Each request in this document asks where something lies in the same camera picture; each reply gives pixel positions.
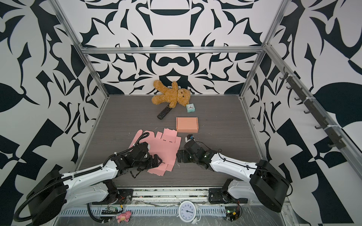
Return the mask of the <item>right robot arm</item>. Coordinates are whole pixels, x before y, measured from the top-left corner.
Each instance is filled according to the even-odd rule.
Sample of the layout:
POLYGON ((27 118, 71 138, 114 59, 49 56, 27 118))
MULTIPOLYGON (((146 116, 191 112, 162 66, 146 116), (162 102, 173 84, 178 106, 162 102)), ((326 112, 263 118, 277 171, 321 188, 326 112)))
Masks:
POLYGON ((201 142, 189 139, 184 149, 176 154, 179 163, 195 163, 205 170, 220 172, 235 177, 224 184, 223 189, 229 197, 240 199, 239 181, 248 182, 259 202, 273 212, 281 212, 290 182, 284 178, 268 161, 249 163, 221 154, 221 151, 205 150, 201 142))

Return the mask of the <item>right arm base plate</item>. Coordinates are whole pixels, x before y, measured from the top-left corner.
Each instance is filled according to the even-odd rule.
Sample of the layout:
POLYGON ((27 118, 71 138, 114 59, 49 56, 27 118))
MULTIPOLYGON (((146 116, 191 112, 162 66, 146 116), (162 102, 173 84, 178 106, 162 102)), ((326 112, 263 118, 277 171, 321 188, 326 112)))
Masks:
POLYGON ((211 204, 228 204, 228 203, 248 203, 247 198, 235 199, 222 188, 209 188, 208 201, 211 204))

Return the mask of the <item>pink cardboard box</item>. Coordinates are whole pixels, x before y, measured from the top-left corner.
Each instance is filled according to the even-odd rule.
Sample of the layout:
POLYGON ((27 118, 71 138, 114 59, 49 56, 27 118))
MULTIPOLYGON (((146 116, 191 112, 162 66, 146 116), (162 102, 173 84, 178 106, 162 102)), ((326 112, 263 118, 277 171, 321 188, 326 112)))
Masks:
POLYGON ((149 169, 148 173, 164 176, 166 171, 173 170, 182 138, 177 136, 177 131, 171 129, 164 129, 163 132, 157 132, 156 135, 152 131, 145 132, 150 135, 140 142, 147 142, 150 145, 149 153, 157 154, 162 159, 161 165, 149 169))

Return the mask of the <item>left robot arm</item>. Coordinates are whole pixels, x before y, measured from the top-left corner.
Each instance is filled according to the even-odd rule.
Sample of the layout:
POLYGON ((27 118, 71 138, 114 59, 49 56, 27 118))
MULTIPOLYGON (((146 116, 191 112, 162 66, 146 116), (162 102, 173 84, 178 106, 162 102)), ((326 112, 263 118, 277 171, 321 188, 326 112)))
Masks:
POLYGON ((28 204, 32 224, 45 224, 62 211, 79 205, 110 204, 119 200, 113 179, 161 165, 162 159, 157 154, 150 154, 149 148, 150 145, 143 142, 127 152, 114 153, 104 163, 87 169, 64 174, 57 170, 48 173, 27 196, 33 198, 28 204))

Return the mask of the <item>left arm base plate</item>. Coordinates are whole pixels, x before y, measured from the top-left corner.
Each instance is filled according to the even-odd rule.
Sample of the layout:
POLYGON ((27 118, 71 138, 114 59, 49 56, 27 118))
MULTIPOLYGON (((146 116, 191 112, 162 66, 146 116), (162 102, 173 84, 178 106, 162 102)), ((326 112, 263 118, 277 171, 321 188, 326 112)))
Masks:
POLYGON ((108 195, 105 200, 101 202, 92 202, 92 205, 123 205, 131 203, 133 199, 133 189, 118 189, 117 194, 108 195))

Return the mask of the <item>salmon cardboard box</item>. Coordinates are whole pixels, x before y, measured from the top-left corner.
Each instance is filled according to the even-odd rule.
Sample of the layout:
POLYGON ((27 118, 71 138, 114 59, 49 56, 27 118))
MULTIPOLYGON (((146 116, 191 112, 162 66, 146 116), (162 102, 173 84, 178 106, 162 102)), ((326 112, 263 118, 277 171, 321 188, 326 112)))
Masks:
POLYGON ((198 117, 177 117, 176 130, 179 133, 198 133, 199 121, 198 117))

